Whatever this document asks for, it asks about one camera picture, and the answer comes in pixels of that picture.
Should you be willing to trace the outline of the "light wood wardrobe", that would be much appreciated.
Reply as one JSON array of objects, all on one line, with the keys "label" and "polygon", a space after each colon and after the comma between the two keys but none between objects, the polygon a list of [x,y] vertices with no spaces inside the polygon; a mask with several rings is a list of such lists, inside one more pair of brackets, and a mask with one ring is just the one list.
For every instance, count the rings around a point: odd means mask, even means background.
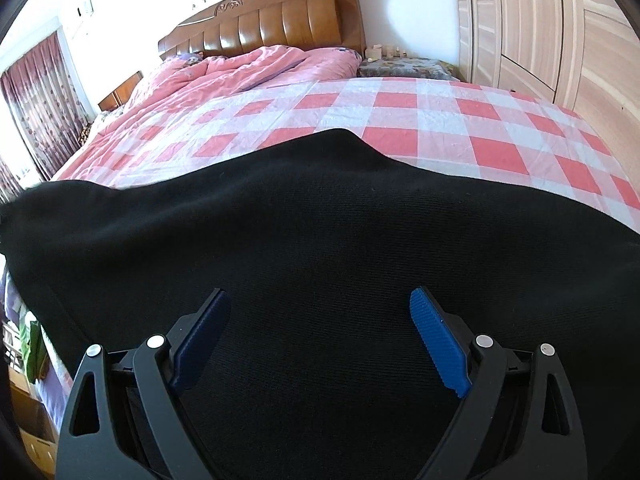
[{"label": "light wood wardrobe", "polygon": [[639,125],[639,37],[615,0],[457,0],[469,82],[574,110],[600,134]]}]

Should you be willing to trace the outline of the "maroon patterned curtain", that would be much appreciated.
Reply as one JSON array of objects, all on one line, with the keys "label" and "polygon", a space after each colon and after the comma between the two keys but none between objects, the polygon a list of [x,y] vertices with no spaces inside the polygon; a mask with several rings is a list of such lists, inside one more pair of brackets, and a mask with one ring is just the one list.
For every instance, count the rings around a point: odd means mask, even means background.
[{"label": "maroon patterned curtain", "polygon": [[57,32],[1,74],[1,93],[43,179],[51,179],[81,147],[91,122],[65,62]]}]

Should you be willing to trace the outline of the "pink quilt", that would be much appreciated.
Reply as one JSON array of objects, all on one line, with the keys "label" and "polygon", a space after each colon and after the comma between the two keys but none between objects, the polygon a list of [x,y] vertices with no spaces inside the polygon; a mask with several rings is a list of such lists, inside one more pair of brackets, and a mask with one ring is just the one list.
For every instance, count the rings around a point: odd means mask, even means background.
[{"label": "pink quilt", "polygon": [[98,118],[90,127],[89,142],[130,125],[160,104],[186,98],[191,104],[232,96],[254,88],[307,81],[348,79],[357,75],[362,56],[345,47],[302,49],[275,44],[232,56],[201,52],[166,58],[134,87],[128,101]]}]

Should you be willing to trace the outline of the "brown wooden headboard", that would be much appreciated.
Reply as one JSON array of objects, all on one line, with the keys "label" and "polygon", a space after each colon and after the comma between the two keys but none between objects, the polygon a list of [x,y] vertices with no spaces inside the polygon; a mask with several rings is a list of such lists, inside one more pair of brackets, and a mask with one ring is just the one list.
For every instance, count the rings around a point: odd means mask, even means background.
[{"label": "brown wooden headboard", "polygon": [[183,53],[237,56],[283,44],[304,51],[366,50],[359,0],[221,0],[158,40],[161,58]]}]

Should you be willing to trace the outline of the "black pants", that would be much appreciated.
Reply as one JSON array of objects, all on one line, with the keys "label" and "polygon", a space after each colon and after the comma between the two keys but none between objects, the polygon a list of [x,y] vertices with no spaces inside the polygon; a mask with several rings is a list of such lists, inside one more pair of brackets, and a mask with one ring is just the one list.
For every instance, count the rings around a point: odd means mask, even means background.
[{"label": "black pants", "polygon": [[639,237],[574,200],[334,129],[137,188],[39,185],[2,206],[1,250],[68,370],[228,292],[184,404],[229,479],[416,476],[457,406],[410,318],[421,286],[499,344],[555,346],[589,477],[638,477]]}]

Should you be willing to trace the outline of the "pink checkered bed sheet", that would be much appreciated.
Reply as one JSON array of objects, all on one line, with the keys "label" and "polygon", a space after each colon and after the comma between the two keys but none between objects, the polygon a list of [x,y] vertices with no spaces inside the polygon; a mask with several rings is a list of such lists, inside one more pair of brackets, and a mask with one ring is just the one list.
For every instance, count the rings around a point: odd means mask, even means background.
[{"label": "pink checkered bed sheet", "polygon": [[128,188],[332,128],[413,166],[539,188],[639,224],[638,193],[576,113],[443,80],[352,78],[223,94],[200,79],[97,133],[58,177]]}]

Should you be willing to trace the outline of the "far wooden nightstand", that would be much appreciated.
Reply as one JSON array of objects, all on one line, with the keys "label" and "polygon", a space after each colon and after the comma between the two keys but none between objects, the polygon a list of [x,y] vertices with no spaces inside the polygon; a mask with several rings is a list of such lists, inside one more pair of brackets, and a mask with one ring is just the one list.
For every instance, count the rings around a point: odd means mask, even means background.
[{"label": "far wooden nightstand", "polygon": [[111,112],[126,104],[140,81],[142,81],[142,73],[138,70],[99,102],[100,111]]}]

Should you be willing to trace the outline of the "green cloth beside bed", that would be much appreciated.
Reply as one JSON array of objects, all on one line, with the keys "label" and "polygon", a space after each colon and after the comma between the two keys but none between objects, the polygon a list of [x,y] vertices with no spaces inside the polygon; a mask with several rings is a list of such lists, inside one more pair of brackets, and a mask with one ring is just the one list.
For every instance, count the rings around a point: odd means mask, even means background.
[{"label": "green cloth beside bed", "polygon": [[27,380],[35,384],[43,380],[49,369],[49,357],[38,321],[24,319],[20,326],[23,370]]}]

